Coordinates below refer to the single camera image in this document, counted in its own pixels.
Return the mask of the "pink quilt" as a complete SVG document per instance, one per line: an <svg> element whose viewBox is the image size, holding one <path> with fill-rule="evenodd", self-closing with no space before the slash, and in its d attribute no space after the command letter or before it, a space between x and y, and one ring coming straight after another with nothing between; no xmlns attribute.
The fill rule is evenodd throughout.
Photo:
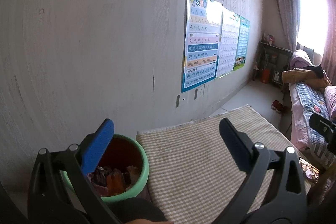
<svg viewBox="0 0 336 224"><path fill-rule="evenodd" d="M327 86L324 92L325 102L331 121L336 117L336 86Z"/></svg>

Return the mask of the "wall switch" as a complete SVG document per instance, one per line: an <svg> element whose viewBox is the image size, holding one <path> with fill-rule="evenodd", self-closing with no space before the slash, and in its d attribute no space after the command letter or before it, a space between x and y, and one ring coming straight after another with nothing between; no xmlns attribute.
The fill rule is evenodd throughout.
<svg viewBox="0 0 336 224"><path fill-rule="evenodd" d="M209 92L209 84L200 85L195 89L194 100L199 100L207 96L208 92Z"/></svg>

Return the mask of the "orange snack bag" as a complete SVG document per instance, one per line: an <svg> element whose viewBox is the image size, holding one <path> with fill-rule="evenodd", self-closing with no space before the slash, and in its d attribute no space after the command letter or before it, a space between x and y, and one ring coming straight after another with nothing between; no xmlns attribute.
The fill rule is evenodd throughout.
<svg viewBox="0 0 336 224"><path fill-rule="evenodd" d="M114 168L106 177L108 196L117 196L129 190L138 181L140 171L135 166L128 166L124 171Z"/></svg>

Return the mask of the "red shoes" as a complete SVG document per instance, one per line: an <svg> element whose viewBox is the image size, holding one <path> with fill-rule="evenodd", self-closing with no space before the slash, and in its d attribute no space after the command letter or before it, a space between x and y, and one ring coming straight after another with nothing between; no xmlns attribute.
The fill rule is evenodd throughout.
<svg viewBox="0 0 336 224"><path fill-rule="evenodd" d="M271 105L272 110L275 110L277 113L282 114L284 112L284 105L278 100L274 100Z"/></svg>

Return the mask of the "green blue wall poster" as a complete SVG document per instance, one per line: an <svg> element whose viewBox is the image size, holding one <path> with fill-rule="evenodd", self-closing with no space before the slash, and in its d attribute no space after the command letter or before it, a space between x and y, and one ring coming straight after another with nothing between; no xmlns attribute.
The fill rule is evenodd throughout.
<svg viewBox="0 0 336 224"><path fill-rule="evenodd" d="M236 71L244 67L245 65L249 40L249 27L250 21L241 16L237 51L233 71Z"/></svg>

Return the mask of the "red bin green rim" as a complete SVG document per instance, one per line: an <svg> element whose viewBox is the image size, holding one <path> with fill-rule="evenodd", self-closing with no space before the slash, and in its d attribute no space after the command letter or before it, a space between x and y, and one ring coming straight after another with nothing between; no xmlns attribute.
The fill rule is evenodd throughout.
<svg viewBox="0 0 336 224"><path fill-rule="evenodd" d="M135 185L117 196L108 196L107 187L95 185L87 176L97 195L107 205L138 197L145 189L149 177L149 162L143 147L134 139L123 135L114 135L98 166L107 169L109 172L114 168L124 171L128 166L135 166L140 171L139 179Z"/></svg>

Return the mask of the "smartphone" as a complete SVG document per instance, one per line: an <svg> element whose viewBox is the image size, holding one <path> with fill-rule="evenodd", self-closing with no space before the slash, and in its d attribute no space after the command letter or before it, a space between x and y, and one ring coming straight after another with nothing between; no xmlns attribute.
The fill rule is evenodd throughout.
<svg viewBox="0 0 336 224"><path fill-rule="evenodd" d="M311 165L308 161L303 158L299 158L299 164L302 168L303 175L307 180L316 184L319 179L319 169Z"/></svg>

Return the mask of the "beige checkered tablecloth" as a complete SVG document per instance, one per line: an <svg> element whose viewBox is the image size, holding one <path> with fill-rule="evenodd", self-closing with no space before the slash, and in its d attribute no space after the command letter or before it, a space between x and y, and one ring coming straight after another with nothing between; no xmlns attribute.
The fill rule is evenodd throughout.
<svg viewBox="0 0 336 224"><path fill-rule="evenodd" d="M240 171L219 124L228 118L253 143L255 164ZM303 154L250 106L139 132L152 203L175 223L306 223L311 184Z"/></svg>

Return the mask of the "wall socket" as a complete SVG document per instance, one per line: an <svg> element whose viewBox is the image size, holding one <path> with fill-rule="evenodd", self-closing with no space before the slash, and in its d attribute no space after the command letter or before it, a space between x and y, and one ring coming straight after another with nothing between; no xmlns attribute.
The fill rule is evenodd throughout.
<svg viewBox="0 0 336 224"><path fill-rule="evenodd" d="M187 93L181 93L177 95L175 107L179 108L185 106L188 102L189 95Z"/></svg>

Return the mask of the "pinyin wall poster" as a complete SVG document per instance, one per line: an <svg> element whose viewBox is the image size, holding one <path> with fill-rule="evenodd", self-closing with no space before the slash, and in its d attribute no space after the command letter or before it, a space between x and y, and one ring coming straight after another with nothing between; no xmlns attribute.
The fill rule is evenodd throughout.
<svg viewBox="0 0 336 224"><path fill-rule="evenodd" d="M213 0L186 0L181 92L213 80L217 73L223 6Z"/></svg>

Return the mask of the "dark shelf unit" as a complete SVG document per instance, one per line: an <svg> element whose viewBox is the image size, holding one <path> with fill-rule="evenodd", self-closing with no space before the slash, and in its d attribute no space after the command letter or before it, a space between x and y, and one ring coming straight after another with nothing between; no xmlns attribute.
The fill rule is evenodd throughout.
<svg viewBox="0 0 336 224"><path fill-rule="evenodd" d="M282 72L289 69L292 55L293 52L286 48L259 42L252 79L277 86L283 91Z"/></svg>

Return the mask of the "dark brown foil wrapper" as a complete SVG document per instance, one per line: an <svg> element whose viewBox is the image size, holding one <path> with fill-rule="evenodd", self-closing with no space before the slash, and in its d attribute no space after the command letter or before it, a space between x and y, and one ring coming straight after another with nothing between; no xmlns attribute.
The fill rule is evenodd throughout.
<svg viewBox="0 0 336 224"><path fill-rule="evenodd" d="M97 166L93 172L87 174L92 183L102 187L107 187L107 177L109 175L110 172L101 166Z"/></svg>

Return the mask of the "curtain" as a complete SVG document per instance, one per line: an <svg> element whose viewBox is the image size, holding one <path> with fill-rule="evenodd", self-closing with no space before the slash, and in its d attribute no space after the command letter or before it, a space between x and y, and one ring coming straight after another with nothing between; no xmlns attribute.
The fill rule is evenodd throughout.
<svg viewBox="0 0 336 224"><path fill-rule="evenodd" d="M327 1L327 38L322 55L322 67L335 81L335 0ZM282 28L290 50L297 48L299 24L301 23L299 0L277 0Z"/></svg>

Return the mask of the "white chart wall poster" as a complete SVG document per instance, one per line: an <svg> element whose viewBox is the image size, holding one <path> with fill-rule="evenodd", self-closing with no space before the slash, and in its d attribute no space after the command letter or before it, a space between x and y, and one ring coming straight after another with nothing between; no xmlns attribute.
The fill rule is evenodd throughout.
<svg viewBox="0 0 336 224"><path fill-rule="evenodd" d="M222 32L216 77L227 75L234 68L240 29L240 16L223 8Z"/></svg>

